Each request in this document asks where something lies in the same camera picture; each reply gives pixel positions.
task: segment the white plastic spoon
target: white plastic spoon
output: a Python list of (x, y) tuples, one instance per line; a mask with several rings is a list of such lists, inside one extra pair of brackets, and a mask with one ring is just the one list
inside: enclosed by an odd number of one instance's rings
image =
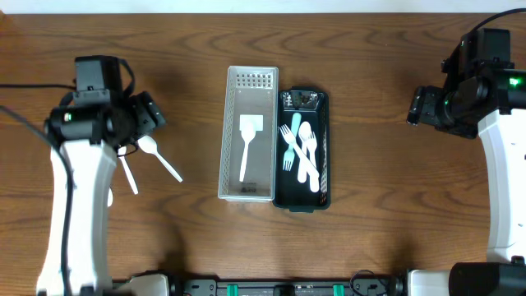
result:
[(243, 151), (243, 158), (241, 160), (241, 171), (239, 172), (239, 182), (243, 182), (245, 178), (245, 170), (247, 169), (247, 155), (248, 155), (248, 144), (256, 136), (256, 129), (251, 122), (247, 122), (241, 130), (241, 137), (245, 141), (245, 150)]
[(164, 167), (179, 181), (182, 182), (181, 176), (179, 176), (178, 172), (173, 169), (172, 165), (166, 161), (163, 156), (159, 154), (157, 151), (157, 142), (155, 142), (154, 139), (151, 138), (151, 136), (143, 136), (141, 139), (137, 140), (137, 144), (139, 144), (139, 147), (141, 150), (143, 150), (146, 153), (153, 154), (157, 156), (161, 164), (164, 165)]
[[(122, 146), (118, 149), (119, 155), (125, 155), (126, 154), (126, 147)], [(124, 173), (126, 173), (126, 178), (128, 179), (128, 182), (130, 183), (131, 190), (133, 191), (133, 194), (139, 193), (139, 189), (137, 189), (137, 184), (135, 183), (135, 179), (133, 178), (132, 172), (130, 170), (130, 167), (128, 166), (128, 163), (124, 159), (124, 156), (119, 157), (119, 159), (122, 162), (122, 166), (124, 168)]]

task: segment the green clip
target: green clip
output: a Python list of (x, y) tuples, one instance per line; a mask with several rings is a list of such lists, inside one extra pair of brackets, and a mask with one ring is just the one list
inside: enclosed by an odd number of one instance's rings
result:
[(236, 284), (227, 285), (227, 296), (238, 296), (238, 286)]
[(345, 296), (345, 287), (342, 284), (335, 284), (332, 286), (335, 296)]

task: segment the spoon handle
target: spoon handle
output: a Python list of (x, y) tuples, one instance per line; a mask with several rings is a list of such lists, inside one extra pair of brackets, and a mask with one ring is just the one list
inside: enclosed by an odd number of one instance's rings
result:
[(243, 158), (241, 160), (241, 172), (239, 172), (239, 182), (243, 182), (245, 179), (245, 170), (247, 169), (247, 154), (248, 154), (248, 143), (245, 142), (245, 150), (243, 151)]
[(133, 191), (133, 194), (139, 193), (139, 189), (137, 189), (137, 184), (135, 183), (135, 179), (133, 178), (132, 172), (130, 170), (130, 167), (128, 166), (128, 162), (123, 157), (119, 157), (122, 161), (122, 166), (124, 168), (124, 173), (126, 173), (126, 178), (128, 179), (128, 182), (130, 183), (131, 190)]
[(158, 153), (155, 153), (155, 156), (157, 156), (157, 158), (159, 159), (159, 161), (161, 162), (161, 164), (164, 165), (164, 167), (172, 174), (172, 176), (174, 176), (179, 182), (182, 182), (182, 178), (181, 176), (179, 176), (178, 172), (175, 171), (175, 169), (173, 169), (172, 165), (170, 165), (168, 163), (168, 161), (166, 161), (163, 156), (161, 156)]

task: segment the black plastic tray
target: black plastic tray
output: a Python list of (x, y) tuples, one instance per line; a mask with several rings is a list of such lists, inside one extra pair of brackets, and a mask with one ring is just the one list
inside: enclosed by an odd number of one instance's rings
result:
[[(313, 109), (286, 109), (284, 94), (293, 90), (314, 91), (318, 94), (318, 103)], [(324, 210), (330, 206), (330, 133), (329, 133), (329, 97), (326, 93), (312, 87), (294, 86), (290, 90), (279, 92), (278, 96), (278, 126), (287, 124), (290, 127), (294, 113), (302, 115), (302, 123), (308, 121), (311, 130), (316, 134), (316, 167), (320, 172), (320, 191), (314, 193), (309, 187), (309, 177), (305, 183), (298, 181), (299, 158), (294, 157), (293, 167), (283, 171), (284, 152), (288, 144), (281, 135), (277, 138), (277, 157), (275, 169), (275, 198), (273, 203), (279, 208), (293, 212), (312, 213), (314, 210)]]

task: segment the green light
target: green light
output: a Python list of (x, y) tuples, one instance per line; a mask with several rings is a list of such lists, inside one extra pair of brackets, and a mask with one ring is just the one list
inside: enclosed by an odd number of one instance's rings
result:
[(517, 86), (517, 85), (520, 84), (520, 82), (521, 82), (521, 81), (520, 81), (520, 79), (518, 79), (518, 78), (510, 78), (510, 84), (511, 84), (512, 86)]

